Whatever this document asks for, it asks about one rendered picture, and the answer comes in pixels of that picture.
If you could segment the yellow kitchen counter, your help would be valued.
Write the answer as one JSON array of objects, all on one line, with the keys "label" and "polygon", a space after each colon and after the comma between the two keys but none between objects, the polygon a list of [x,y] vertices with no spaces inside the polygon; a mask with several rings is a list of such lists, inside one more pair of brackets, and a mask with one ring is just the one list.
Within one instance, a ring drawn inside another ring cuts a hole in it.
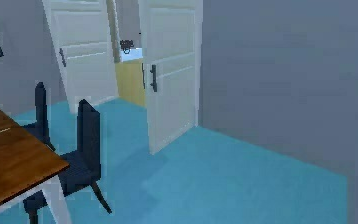
[{"label": "yellow kitchen counter", "polygon": [[119,97],[127,102],[144,107],[142,49],[131,49],[128,54],[121,53],[120,57],[120,62],[115,64]]}]

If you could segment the white panelled room door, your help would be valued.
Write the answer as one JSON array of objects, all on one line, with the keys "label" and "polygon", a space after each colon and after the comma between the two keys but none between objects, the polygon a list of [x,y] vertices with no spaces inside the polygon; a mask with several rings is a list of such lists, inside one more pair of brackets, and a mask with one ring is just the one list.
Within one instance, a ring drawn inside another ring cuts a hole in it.
[{"label": "white panelled room door", "polygon": [[[149,151],[198,124],[203,0],[138,0]],[[157,68],[157,87],[150,83]]]},{"label": "white panelled room door", "polygon": [[[41,0],[69,109],[119,96],[106,0]],[[63,49],[66,67],[59,48]]]}]

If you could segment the small black object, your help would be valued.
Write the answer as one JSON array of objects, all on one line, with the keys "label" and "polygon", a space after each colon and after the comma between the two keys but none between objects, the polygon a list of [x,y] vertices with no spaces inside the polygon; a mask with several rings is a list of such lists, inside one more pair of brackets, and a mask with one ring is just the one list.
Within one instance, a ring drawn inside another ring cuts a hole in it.
[{"label": "small black object", "polygon": [[132,40],[121,40],[120,41],[121,50],[125,54],[129,54],[130,50],[134,47],[134,43]]}]

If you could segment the dark blue chair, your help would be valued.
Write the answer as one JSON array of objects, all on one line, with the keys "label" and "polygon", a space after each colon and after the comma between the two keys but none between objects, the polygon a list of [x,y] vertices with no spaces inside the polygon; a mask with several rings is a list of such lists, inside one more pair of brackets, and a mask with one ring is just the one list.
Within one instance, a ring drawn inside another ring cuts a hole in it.
[{"label": "dark blue chair", "polygon": [[35,87],[35,112],[36,121],[34,123],[24,125],[23,128],[34,135],[38,140],[43,142],[52,151],[55,151],[55,147],[51,143],[49,136],[46,89],[42,82],[39,82]]},{"label": "dark blue chair", "polygon": [[61,157],[70,167],[59,174],[64,196],[69,196],[88,186],[111,214],[97,182],[101,179],[100,162],[100,113],[85,99],[79,102],[77,114],[77,149]]}]

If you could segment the brown wooden table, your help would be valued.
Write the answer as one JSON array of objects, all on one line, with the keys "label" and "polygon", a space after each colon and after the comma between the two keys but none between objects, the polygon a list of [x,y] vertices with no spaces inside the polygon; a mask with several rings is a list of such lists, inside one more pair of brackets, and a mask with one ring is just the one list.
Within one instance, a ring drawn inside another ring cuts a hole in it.
[{"label": "brown wooden table", "polygon": [[59,174],[69,163],[0,109],[0,213],[41,191],[57,224],[72,224]]}]

